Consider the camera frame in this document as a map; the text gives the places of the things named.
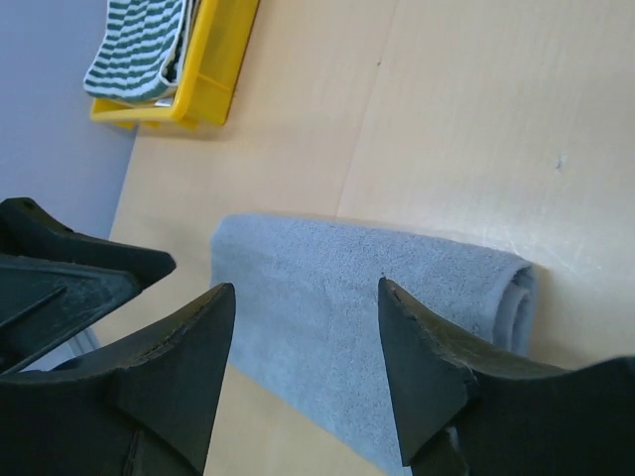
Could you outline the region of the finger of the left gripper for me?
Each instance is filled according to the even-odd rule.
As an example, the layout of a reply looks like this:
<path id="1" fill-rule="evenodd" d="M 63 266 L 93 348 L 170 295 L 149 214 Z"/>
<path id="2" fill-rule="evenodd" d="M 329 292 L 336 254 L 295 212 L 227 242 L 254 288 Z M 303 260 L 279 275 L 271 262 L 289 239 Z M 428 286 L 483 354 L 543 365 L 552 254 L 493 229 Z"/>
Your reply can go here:
<path id="1" fill-rule="evenodd" d="M 33 199 L 1 203 L 1 371 L 18 372 L 176 267 L 167 252 L 78 233 Z"/>

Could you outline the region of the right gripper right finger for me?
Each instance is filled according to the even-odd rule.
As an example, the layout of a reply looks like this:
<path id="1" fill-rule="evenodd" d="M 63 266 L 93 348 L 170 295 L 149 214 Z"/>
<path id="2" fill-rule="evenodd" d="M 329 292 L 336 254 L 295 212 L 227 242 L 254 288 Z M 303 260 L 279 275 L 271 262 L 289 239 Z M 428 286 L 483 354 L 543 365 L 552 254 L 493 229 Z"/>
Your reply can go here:
<path id="1" fill-rule="evenodd" d="M 378 324 L 402 463 L 415 475 L 630 475 L 634 360 L 577 370 L 498 348 L 395 282 Z"/>

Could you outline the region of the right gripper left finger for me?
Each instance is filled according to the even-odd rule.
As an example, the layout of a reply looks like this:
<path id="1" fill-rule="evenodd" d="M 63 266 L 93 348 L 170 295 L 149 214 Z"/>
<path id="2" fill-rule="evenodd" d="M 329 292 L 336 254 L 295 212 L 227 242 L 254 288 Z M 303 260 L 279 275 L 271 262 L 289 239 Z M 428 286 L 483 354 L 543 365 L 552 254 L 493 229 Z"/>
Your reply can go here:
<path id="1" fill-rule="evenodd" d="M 2 474 L 203 474 L 234 318 L 220 284 L 51 371 L 2 377 Z"/>

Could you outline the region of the black white striped towel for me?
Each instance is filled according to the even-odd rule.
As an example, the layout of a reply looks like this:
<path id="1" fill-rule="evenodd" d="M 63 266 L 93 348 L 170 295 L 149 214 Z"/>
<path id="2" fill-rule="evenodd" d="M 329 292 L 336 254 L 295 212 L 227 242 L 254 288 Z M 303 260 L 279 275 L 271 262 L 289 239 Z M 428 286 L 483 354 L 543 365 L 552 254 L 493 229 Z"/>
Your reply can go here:
<path id="1" fill-rule="evenodd" d="M 93 98 L 137 105 L 176 93 L 198 1 L 109 1 L 105 33 L 84 79 Z"/>

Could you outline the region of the light grey cloth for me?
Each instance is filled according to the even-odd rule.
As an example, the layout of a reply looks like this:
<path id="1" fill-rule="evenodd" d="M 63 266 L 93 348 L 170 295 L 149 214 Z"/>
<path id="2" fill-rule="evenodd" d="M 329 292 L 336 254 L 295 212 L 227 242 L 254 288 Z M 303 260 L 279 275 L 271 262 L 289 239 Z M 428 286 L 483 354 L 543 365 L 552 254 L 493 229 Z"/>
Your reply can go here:
<path id="1" fill-rule="evenodd" d="M 515 254 L 257 213 L 223 218 L 211 238 L 211 280 L 235 288 L 231 363 L 380 470 L 401 475 L 378 327 L 383 278 L 472 334 L 527 353 L 537 278 Z"/>

